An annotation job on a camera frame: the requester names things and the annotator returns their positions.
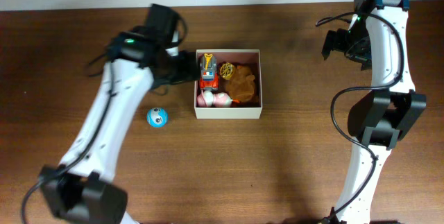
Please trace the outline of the blue grey ball toy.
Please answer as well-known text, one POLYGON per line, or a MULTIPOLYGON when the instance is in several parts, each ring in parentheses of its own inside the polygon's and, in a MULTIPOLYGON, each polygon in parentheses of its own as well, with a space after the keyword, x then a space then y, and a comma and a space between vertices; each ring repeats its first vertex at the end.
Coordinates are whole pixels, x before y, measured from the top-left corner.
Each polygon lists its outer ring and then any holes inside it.
POLYGON ((165 126, 169 120, 167 112, 161 107, 151 108, 148 111, 146 118, 148 124, 154 128, 161 128, 165 126))

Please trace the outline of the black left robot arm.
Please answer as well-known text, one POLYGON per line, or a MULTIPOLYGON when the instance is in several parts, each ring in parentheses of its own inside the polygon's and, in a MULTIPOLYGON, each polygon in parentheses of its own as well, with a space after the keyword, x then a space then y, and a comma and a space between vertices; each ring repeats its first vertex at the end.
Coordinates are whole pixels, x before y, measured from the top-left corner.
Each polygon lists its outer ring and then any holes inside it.
POLYGON ((57 167, 42 167, 34 187, 54 217, 68 223, 134 223, 127 192, 112 183, 119 153, 149 91, 198 80, 194 55, 178 48, 187 31, 179 13, 153 4, 141 26, 108 44, 101 84, 78 136, 57 167))

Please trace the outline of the brown plush bear toy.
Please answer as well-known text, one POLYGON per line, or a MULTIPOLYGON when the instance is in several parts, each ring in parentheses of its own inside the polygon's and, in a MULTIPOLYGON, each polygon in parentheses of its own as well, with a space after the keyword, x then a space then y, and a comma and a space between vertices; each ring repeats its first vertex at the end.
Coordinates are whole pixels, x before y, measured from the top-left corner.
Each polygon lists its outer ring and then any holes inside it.
POLYGON ((255 79, 250 67, 238 65, 226 84, 225 91, 231 99, 240 103, 258 103, 259 96, 255 79))

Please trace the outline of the yellow small toy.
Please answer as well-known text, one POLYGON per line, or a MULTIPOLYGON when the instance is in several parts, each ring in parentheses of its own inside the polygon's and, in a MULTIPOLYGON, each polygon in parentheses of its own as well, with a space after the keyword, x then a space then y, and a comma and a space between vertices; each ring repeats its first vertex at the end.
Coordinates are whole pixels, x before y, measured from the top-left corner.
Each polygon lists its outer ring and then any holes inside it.
POLYGON ((225 80, 230 80, 235 70, 236 67, 232 63, 224 62, 219 69, 219 75, 225 80))

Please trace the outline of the pink white duck toy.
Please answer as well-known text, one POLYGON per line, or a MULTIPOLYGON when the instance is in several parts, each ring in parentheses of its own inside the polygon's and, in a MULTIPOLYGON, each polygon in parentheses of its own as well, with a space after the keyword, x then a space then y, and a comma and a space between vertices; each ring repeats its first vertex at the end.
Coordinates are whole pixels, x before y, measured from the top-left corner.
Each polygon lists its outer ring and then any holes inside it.
POLYGON ((232 107, 232 104, 239 104, 240 101, 232 99, 227 93, 213 93, 211 91, 202 91, 196 97, 198 107, 232 107))

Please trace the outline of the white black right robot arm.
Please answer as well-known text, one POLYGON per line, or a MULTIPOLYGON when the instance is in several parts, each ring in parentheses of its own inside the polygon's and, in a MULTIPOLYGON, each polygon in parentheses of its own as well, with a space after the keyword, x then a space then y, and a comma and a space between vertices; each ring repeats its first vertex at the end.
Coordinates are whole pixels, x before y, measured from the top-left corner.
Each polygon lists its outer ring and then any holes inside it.
POLYGON ((329 31, 324 58, 338 51, 363 70, 372 71, 369 86, 349 87, 333 97, 357 90, 367 94, 348 114, 346 131, 352 154, 341 195, 322 223, 369 223, 370 208, 383 165, 396 144, 410 131, 426 108, 427 98, 416 93, 408 65, 406 28, 409 0, 353 0, 351 12, 336 16, 348 29, 329 31))

